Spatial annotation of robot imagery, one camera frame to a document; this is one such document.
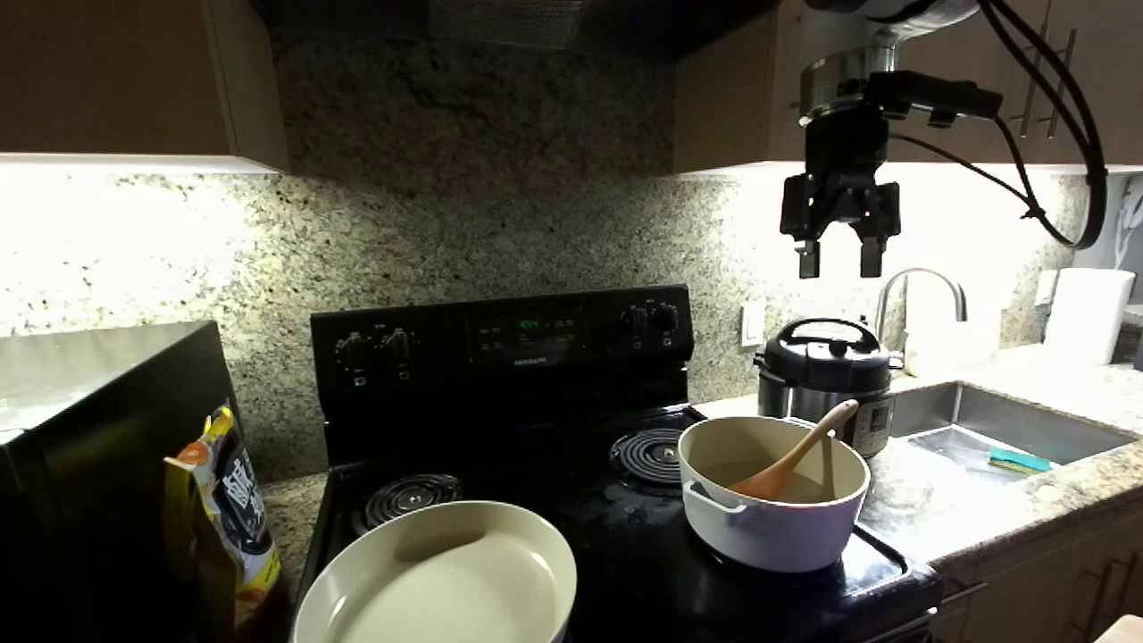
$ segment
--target stove control panel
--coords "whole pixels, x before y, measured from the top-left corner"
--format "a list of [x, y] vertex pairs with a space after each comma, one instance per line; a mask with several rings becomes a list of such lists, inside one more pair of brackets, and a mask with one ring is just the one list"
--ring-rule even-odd
[[687, 284], [603, 290], [310, 319], [319, 394], [441, 387], [497, 372], [687, 365]]

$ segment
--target paper towel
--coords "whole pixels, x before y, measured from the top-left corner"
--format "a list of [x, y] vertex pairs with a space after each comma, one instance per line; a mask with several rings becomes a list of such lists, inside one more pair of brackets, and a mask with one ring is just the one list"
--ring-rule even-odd
[[1135, 270], [1066, 269], [1043, 347], [1068, 365], [1106, 365]]

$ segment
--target faucet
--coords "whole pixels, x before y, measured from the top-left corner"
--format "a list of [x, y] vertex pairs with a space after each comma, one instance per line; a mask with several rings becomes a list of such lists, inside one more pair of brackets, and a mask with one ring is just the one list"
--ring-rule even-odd
[[962, 282], [955, 282], [955, 279], [948, 279], [943, 270], [931, 270], [931, 269], [904, 269], [904, 270], [894, 270], [894, 274], [885, 279], [885, 284], [884, 284], [884, 296], [878, 296], [878, 341], [885, 339], [891, 291], [894, 291], [894, 284], [898, 284], [904, 274], [914, 274], [914, 270], [937, 274], [943, 284], [950, 284], [950, 291], [955, 291], [955, 314], [959, 314], [959, 321], [969, 321], [969, 296], [966, 296], [966, 284], [962, 284]]

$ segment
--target stove knob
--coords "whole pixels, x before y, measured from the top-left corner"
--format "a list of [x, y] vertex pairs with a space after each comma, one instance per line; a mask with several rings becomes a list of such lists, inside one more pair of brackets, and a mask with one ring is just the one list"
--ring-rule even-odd
[[679, 327], [679, 307], [674, 302], [658, 302], [649, 312], [649, 327], [662, 337], [672, 337]]
[[344, 339], [334, 341], [334, 365], [352, 375], [352, 387], [360, 388], [367, 387], [367, 337], [352, 331]]
[[413, 360], [413, 341], [412, 341], [412, 331], [406, 327], [379, 327], [379, 339], [375, 339], [375, 356], [379, 356], [379, 369], [387, 369], [394, 380], [412, 380], [412, 360]]
[[648, 307], [630, 307], [624, 312], [624, 350], [643, 350], [643, 337], [648, 337]]

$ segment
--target white bowl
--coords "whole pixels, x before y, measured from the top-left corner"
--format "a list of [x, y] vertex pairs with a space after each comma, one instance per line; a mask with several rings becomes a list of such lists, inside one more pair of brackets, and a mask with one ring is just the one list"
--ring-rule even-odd
[[688, 527], [719, 552], [765, 570], [819, 570], [841, 559], [867, 494], [866, 458], [828, 443], [802, 464], [792, 499], [758, 499], [728, 488], [762, 470], [809, 434], [809, 422], [785, 418], [709, 418], [679, 434], [681, 512]]

